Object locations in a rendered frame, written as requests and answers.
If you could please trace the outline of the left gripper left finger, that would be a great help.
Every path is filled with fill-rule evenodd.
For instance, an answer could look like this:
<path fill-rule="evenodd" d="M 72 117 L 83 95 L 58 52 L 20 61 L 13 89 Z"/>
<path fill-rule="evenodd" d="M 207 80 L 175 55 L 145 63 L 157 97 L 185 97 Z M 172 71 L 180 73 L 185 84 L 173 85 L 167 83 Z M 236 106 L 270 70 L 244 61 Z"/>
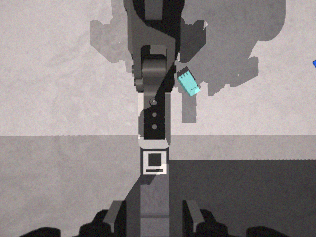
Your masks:
<path fill-rule="evenodd" d="M 97 212 L 92 222 L 84 224 L 73 237 L 126 237 L 126 201 L 113 201 L 110 208 Z M 58 228 L 41 227 L 20 237 L 61 237 Z"/>

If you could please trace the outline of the dark grey tag with blue end and white label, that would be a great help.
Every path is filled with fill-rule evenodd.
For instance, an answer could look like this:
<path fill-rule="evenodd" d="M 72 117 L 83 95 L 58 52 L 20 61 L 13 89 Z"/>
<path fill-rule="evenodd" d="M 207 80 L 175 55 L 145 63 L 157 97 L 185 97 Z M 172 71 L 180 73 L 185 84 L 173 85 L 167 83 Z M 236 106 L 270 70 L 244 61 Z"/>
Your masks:
<path fill-rule="evenodd" d="M 141 237 L 169 237 L 169 147 L 140 147 Z"/>

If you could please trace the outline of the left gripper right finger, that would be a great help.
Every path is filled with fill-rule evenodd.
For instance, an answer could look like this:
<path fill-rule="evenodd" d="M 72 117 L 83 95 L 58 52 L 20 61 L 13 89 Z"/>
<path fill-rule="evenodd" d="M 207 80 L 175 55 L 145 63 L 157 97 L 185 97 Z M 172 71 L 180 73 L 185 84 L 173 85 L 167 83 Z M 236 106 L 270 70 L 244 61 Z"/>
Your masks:
<path fill-rule="evenodd" d="M 239 237 L 228 234 L 227 226 L 216 222 L 213 214 L 199 209 L 196 200 L 182 202 L 183 237 Z M 257 226 L 246 230 L 246 237 L 289 237 L 274 229 Z"/>

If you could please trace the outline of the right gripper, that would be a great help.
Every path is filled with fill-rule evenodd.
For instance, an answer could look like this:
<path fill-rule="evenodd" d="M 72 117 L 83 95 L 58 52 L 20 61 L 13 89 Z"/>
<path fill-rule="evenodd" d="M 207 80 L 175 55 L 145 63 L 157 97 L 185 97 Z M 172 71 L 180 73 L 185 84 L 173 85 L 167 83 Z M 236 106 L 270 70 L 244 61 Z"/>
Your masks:
<path fill-rule="evenodd" d="M 123 0 L 123 4 L 138 91 L 138 144 L 143 149 L 166 149 L 171 143 L 171 91 L 185 0 Z"/>

